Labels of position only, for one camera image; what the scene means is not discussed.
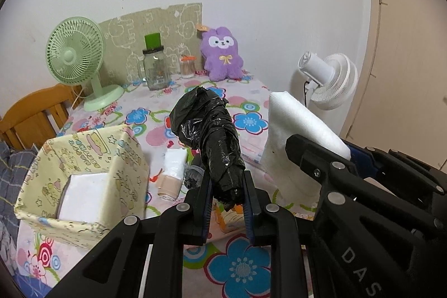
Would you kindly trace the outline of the green cartoon cardboard panel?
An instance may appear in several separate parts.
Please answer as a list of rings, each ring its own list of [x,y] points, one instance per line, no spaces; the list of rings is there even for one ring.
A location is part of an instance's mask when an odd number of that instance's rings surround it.
[[[105,53],[99,71],[101,84],[124,85],[139,80],[137,70],[145,36],[158,33],[170,73],[180,73],[182,56],[196,57],[201,69],[200,38],[196,26],[202,21],[202,4],[175,4],[117,16],[99,24],[104,35]]]

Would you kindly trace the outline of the yellow cartoon fabric storage box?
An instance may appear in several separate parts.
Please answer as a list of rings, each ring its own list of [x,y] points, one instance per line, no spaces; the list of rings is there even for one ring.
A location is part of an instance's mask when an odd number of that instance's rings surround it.
[[[46,237],[90,249],[127,216],[143,218],[148,177],[125,125],[49,139],[23,181],[15,215]]]

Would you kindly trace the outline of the cotton swab jar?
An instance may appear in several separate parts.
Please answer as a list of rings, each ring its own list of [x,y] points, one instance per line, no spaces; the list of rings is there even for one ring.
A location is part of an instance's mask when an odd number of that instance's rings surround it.
[[[183,79],[190,79],[196,74],[196,57],[183,55],[180,58],[180,75]]]

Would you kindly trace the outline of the grey drawstring pouch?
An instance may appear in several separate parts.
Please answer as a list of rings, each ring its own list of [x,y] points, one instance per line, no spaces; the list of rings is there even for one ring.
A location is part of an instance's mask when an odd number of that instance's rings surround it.
[[[185,168],[183,184],[186,188],[198,188],[201,185],[205,171],[199,165],[188,165]]]

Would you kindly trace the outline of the black plastic bag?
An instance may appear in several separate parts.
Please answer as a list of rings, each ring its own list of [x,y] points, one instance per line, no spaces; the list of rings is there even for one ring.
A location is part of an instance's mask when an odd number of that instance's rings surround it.
[[[178,100],[170,112],[170,127],[182,144],[200,152],[214,198],[225,210],[242,205],[246,165],[227,100],[198,86]]]

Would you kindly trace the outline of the green desk fan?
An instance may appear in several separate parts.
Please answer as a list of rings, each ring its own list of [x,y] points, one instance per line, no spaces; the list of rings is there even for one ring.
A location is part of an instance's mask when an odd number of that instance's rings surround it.
[[[46,65],[61,84],[75,86],[90,82],[92,94],[84,99],[84,110],[100,110],[124,93],[119,85],[103,86],[99,70],[105,53],[104,36],[99,25],[83,16],[61,21],[46,44]]]

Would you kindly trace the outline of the glass mug jar green lid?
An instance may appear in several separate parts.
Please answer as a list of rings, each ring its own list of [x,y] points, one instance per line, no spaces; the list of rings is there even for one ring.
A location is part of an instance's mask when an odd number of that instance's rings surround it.
[[[166,89],[170,83],[170,71],[164,54],[159,32],[145,35],[145,48],[139,60],[140,77],[152,91]]]

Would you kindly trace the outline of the white beige rolled cloth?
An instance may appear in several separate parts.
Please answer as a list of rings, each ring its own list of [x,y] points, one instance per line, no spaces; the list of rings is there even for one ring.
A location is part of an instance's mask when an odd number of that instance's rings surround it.
[[[164,167],[156,181],[158,196],[174,201],[178,198],[185,174],[187,149],[169,149],[164,156]]]

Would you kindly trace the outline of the purple plush bunny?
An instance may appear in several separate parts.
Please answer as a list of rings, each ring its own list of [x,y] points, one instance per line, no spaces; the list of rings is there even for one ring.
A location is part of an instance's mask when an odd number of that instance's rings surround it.
[[[204,69],[211,81],[241,79],[243,59],[239,55],[238,41],[226,27],[209,29],[201,35],[200,51]]]

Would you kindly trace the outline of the white standing fan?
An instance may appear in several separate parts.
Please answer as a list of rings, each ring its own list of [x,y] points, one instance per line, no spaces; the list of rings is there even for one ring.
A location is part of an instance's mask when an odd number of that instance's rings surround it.
[[[324,59],[307,51],[298,61],[298,70],[308,79],[304,86],[304,103],[312,102],[321,110],[334,110],[344,104],[358,84],[358,70],[344,54]]]

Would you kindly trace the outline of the grey plaid pillow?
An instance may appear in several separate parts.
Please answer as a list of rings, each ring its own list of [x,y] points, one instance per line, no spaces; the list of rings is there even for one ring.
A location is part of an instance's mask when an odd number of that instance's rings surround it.
[[[16,151],[1,141],[1,244],[14,248],[17,244],[19,220],[14,206],[36,151]]]

